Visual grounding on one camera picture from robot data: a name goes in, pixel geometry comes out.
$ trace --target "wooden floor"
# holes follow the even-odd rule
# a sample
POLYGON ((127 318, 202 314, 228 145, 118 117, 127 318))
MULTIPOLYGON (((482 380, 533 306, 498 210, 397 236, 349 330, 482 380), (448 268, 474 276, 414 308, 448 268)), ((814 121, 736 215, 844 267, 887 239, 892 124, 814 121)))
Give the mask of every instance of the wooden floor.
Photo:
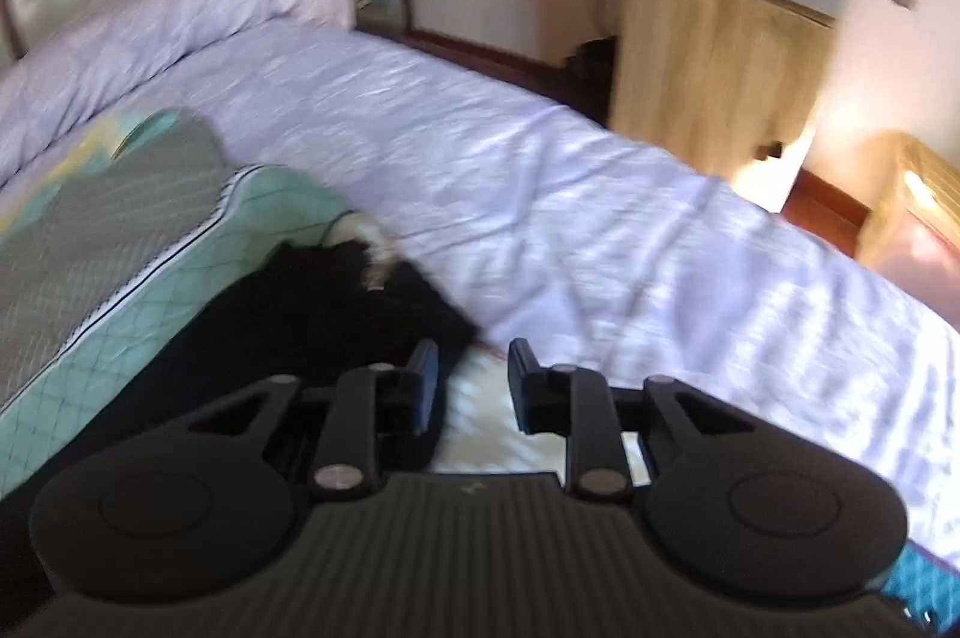
POLYGON ((781 214, 794 226, 827 240, 841 253, 853 256, 856 237, 869 211, 847 194, 802 169, 781 214))

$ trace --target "grey quilt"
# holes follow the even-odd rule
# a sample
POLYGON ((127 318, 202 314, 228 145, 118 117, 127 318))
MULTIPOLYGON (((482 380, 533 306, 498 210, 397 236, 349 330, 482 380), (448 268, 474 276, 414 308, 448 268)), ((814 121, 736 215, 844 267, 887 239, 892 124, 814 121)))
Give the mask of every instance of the grey quilt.
POLYGON ((957 333, 823 242, 569 109, 349 30, 349 0, 99 0, 0 80, 0 211, 104 110, 376 216, 505 348, 669 373, 892 480, 960 563, 957 333))
POLYGON ((208 218, 230 173, 208 128, 184 120, 66 182, 0 242, 0 408, 114 290, 208 218))

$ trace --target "ribbed black surface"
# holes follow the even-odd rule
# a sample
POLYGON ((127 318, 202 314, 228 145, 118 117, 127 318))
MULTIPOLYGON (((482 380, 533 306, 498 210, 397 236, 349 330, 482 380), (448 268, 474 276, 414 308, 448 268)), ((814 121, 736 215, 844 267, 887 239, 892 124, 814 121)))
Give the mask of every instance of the ribbed black surface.
POLYGON ((394 475, 317 509, 253 579, 174 606, 60 598, 22 638, 843 638, 916 636, 861 598, 805 613, 741 606, 687 582, 630 517, 568 499, 553 475, 394 475))

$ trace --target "floor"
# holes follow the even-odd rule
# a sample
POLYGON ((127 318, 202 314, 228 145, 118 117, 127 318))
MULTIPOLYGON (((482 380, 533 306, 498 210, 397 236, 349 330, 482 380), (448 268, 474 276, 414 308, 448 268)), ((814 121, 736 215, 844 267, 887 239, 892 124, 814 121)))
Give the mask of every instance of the floor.
POLYGON ((859 224, 848 221, 799 185, 790 192, 781 214, 794 226, 827 240, 841 253, 853 257, 862 221, 859 224))
POLYGON ((365 31, 400 34, 406 29, 403 0, 373 0, 357 10, 357 24, 365 31))

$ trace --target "wooden nightstand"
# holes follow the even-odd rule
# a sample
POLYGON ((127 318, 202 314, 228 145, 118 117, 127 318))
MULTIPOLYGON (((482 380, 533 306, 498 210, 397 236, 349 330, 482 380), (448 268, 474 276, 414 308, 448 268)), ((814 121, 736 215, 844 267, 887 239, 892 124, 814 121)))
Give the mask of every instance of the wooden nightstand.
POLYGON ((844 0, 623 0, 613 131, 784 206, 844 0))

